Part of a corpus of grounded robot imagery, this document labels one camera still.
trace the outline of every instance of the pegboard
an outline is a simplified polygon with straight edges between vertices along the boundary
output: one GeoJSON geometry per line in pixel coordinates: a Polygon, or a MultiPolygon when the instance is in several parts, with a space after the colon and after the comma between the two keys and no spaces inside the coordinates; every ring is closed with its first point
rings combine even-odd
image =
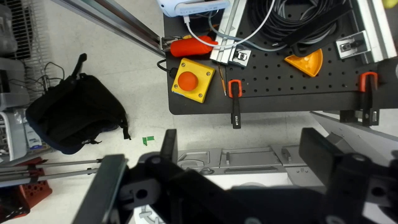
{"type": "MultiPolygon", "coordinates": [[[[287,16],[297,18],[304,7],[287,7],[287,16]]],[[[351,22],[346,22],[351,15],[346,15],[338,22],[337,35],[339,37],[358,32],[351,22]]],[[[246,37],[256,27],[243,15],[237,36],[246,37]]],[[[251,38],[259,46],[267,42],[256,35],[251,38]]],[[[289,66],[283,58],[290,55],[289,50],[279,52],[262,52],[252,50],[247,67],[226,66],[226,79],[241,79],[243,97],[267,97],[308,93],[354,92],[358,89],[358,77],[361,72],[373,69],[375,65],[365,65],[360,56],[340,60],[338,57],[334,40],[323,47],[323,66],[319,74],[310,78],[297,68],[289,66]]]]}

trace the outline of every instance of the black backpack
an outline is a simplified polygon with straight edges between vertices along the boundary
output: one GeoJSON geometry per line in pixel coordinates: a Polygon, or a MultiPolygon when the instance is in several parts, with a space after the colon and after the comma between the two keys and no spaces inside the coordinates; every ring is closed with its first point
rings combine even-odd
{"type": "Polygon", "coordinates": [[[73,154],[84,144],[96,144],[100,132],[123,128],[130,139],[119,101],[90,74],[79,73],[87,55],[79,56],[73,73],[49,88],[26,109],[26,119],[52,148],[73,154]]]}

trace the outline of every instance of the wire bundle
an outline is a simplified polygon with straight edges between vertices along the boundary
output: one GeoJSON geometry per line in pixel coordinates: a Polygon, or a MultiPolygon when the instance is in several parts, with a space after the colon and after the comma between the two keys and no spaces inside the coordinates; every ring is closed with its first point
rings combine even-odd
{"type": "Polygon", "coordinates": [[[49,86],[47,86],[47,83],[49,83],[50,81],[55,79],[55,81],[63,81],[64,79],[64,69],[63,67],[60,67],[59,65],[49,61],[44,65],[43,69],[42,69],[42,76],[39,76],[38,78],[31,78],[31,77],[24,77],[24,79],[17,79],[17,78],[9,78],[8,82],[9,84],[13,84],[13,86],[18,86],[18,87],[22,87],[22,88],[26,88],[27,91],[29,92],[38,92],[38,93],[42,93],[42,92],[45,92],[47,88],[49,86]],[[52,65],[57,68],[59,68],[62,71],[62,78],[60,77],[49,77],[47,74],[47,69],[48,69],[48,66],[52,65]]]}
{"type": "MultiPolygon", "coordinates": [[[[299,20],[292,20],[286,16],[286,5],[288,4],[288,1],[289,0],[276,0],[268,21],[258,32],[273,45],[284,45],[283,38],[286,36],[300,28],[309,21],[315,20],[319,15],[344,2],[345,0],[308,0],[308,4],[310,4],[310,6],[302,12],[299,20]]],[[[269,0],[251,0],[247,4],[248,20],[253,26],[257,26],[258,21],[261,21],[261,18],[269,10],[271,2],[269,0]]],[[[322,41],[329,33],[333,33],[334,30],[335,23],[330,25],[325,30],[309,35],[305,40],[300,40],[299,43],[314,45],[322,41]]]]}
{"type": "Polygon", "coordinates": [[[248,41],[251,37],[253,37],[257,32],[261,31],[261,28],[263,27],[263,25],[264,25],[266,21],[268,20],[268,17],[269,17],[269,15],[271,15],[271,12],[272,12],[271,9],[273,9],[276,1],[277,1],[277,0],[271,0],[269,10],[263,15],[263,17],[261,18],[262,21],[259,22],[259,25],[257,26],[257,28],[256,28],[253,32],[251,32],[247,37],[244,37],[244,38],[242,38],[242,40],[238,40],[237,42],[235,42],[235,43],[232,43],[232,45],[212,45],[212,43],[208,43],[208,42],[206,42],[206,41],[202,41],[201,38],[198,38],[198,37],[191,31],[189,16],[184,16],[184,23],[186,25],[186,28],[187,28],[189,33],[190,33],[193,38],[196,38],[198,42],[201,42],[201,43],[203,43],[203,45],[206,45],[206,46],[213,47],[213,48],[218,48],[218,50],[232,48],[232,47],[235,47],[235,46],[237,46],[237,45],[241,45],[241,43],[248,41]]]}

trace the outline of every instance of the floor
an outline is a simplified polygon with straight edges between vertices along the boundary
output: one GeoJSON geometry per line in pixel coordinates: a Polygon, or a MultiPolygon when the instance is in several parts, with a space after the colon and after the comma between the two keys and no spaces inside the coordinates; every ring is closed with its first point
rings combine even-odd
{"type": "MultiPolygon", "coordinates": [[[[157,33],[162,33],[161,13],[155,0],[116,0],[157,33]]],[[[165,73],[155,62],[160,58],[83,17],[44,1],[44,17],[49,37],[49,58],[70,73],[79,53],[88,61],[83,71],[96,76],[126,109],[131,140],[121,139],[121,130],[99,135],[100,144],[87,145],[73,155],[52,153],[52,160],[95,159],[105,154],[123,153],[134,165],[140,154],[157,150],[165,129],[176,128],[179,149],[249,148],[267,144],[298,143],[302,127],[320,127],[309,113],[243,114],[243,128],[232,130],[228,114],[172,116],[167,109],[165,73]],[[142,144],[141,138],[155,140],[142,144]]],[[[381,114],[380,130],[398,134],[396,111],[381,114]]],[[[80,175],[49,180],[52,195],[38,204],[26,218],[9,223],[58,223],[73,219],[91,177],[80,175]]]]}

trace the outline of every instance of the black pegboard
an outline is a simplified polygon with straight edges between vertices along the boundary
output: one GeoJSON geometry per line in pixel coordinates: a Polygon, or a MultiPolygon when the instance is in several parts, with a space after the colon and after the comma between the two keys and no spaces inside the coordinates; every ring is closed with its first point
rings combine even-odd
{"type": "MultiPolygon", "coordinates": [[[[287,7],[287,16],[297,18],[300,16],[303,7],[287,7]]],[[[337,36],[343,37],[355,33],[346,15],[338,22],[337,36]]],[[[238,35],[248,36],[253,27],[247,16],[243,15],[238,35]]],[[[261,36],[251,38],[259,46],[267,45],[261,36]]],[[[334,40],[323,46],[323,66],[319,74],[310,78],[300,71],[289,66],[283,58],[290,55],[289,50],[279,52],[262,52],[253,50],[247,67],[226,66],[226,79],[241,79],[243,97],[267,97],[267,96],[288,96],[308,93],[333,93],[333,92],[354,92],[358,89],[358,76],[373,69],[375,65],[365,65],[360,56],[340,60],[337,52],[334,40]]]]}
{"type": "MultiPolygon", "coordinates": [[[[398,12],[396,10],[389,10],[386,11],[390,27],[392,31],[392,37],[396,41],[398,40],[398,12]]],[[[212,18],[212,23],[218,23],[218,16],[215,16],[212,18]]],[[[247,21],[242,21],[243,23],[239,26],[246,27],[247,30],[251,28],[254,30],[251,25],[247,23],[247,21]]],[[[206,18],[195,18],[191,20],[191,27],[196,33],[205,33],[208,31],[207,20],[206,18]]],[[[339,35],[349,35],[351,33],[353,28],[344,30],[343,32],[339,32],[339,35]]],[[[187,30],[184,25],[184,21],[181,17],[166,17],[164,16],[164,33],[167,37],[171,36],[182,36],[187,33],[187,30]]],[[[264,45],[263,40],[261,37],[254,36],[251,41],[257,42],[259,45],[264,45]]],[[[304,83],[305,86],[320,86],[320,84],[328,84],[327,82],[335,82],[335,83],[345,83],[348,82],[350,84],[355,84],[356,77],[361,71],[371,69],[376,65],[371,63],[369,67],[366,67],[364,63],[361,63],[360,57],[349,58],[345,61],[340,61],[338,63],[334,63],[330,61],[330,63],[334,66],[344,65],[343,67],[332,67],[328,65],[328,58],[337,58],[337,51],[334,43],[330,43],[328,46],[323,47],[324,50],[324,66],[320,71],[320,74],[318,78],[305,78],[302,77],[302,73],[299,71],[295,71],[290,68],[289,66],[284,65],[282,61],[284,56],[288,55],[288,52],[279,52],[277,53],[267,53],[261,55],[258,51],[252,51],[254,56],[252,58],[261,57],[259,61],[249,61],[248,67],[244,69],[241,69],[239,67],[235,66],[227,66],[225,74],[226,78],[247,78],[247,77],[262,77],[263,79],[268,76],[268,78],[276,78],[277,76],[281,76],[279,82],[276,82],[281,86],[290,87],[289,83],[294,86],[302,86],[304,83]],[[269,66],[277,66],[277,63],[281,65],[281,68],[276,69],[278,72],[272,73],[271,71],[274,71],[273,68],[268,69],[269,66]]],[[[195,58],[197,62],[217,67],[218,63],[211,62],[206,58],[195,58]]],[[[166,57],[166,67],[172,68],[177,67],[180,60],[172,58],[171,56],[166,57]]],[[[379,84],[379,106],[380,108],[398,108],[398,78],[395,77],[395,60],[388,60],[385,63],[380,63],[383,69],[376,68],[375,71],[380,76],[380,84],[379,84]]],[[[230,113],[231,109],[231,99],[228,97],[223,96],[223,91],[221,87],[221,82],[218,76],[213,76],[212,82],[210,83],[208,92],[206,94],[205,102],[196,103],[190,99],[186,99],[179,94],[175,94],[171,92],[171,86],[174,82],[174,77],[166,76],[167,79],[167,101],[169,101],[169,109],[172,114],[211,114],[211,113],[230,113]]],[[[272,87],[269,82],[262,82],[262,84],[258,84],[262,88],[266,88],[266,86],[272,87]]],[[[286,91],[283,93],[279,93],[279,91],[276,89],[276,92],[267,92],[266,94],[259,93],[251,94],[257,97],[249,97],[248,93],[244,93],[248,97],[241,98],[239,107],[242,113],[247,112],[286,112],[286,111],[350,111],[356,109],[359,107],[359,96],[356,93],[355,87],[346,87],[343,88],[343,91],[332,89],[328,92],[322,91],[314,91],[314,89],[293,89],[286,91]]]]}

